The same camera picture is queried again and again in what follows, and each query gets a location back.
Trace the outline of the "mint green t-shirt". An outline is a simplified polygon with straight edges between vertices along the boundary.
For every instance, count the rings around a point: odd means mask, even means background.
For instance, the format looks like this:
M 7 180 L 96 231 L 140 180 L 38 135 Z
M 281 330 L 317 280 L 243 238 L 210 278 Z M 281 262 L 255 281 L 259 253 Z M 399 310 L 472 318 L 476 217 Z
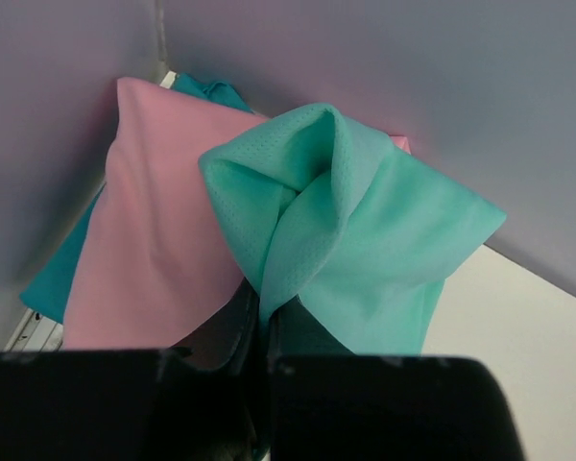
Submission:
M 358 354 L 418 354 L 445 280 L 503 210 L 328 104 L 290 110 L 199 161 L 260 325 L 298 299 Z

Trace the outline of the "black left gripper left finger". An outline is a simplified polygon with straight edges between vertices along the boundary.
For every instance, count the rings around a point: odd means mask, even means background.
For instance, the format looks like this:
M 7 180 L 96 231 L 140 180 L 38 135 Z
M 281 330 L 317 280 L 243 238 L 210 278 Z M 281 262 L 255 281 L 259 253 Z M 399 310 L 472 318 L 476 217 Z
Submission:
M 0 352 L 0 460 L 258 460 L 244 378 L 258 298 L 169 348 Z

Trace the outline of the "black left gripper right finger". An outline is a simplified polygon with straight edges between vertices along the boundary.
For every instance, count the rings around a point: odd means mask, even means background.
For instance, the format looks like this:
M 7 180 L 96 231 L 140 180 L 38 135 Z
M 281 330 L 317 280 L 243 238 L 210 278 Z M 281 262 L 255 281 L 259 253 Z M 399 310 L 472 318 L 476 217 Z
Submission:
M 521 460 L 513 416 L 480 362 L 356 355 L 293 299 L 272 316 L 274 460 Z

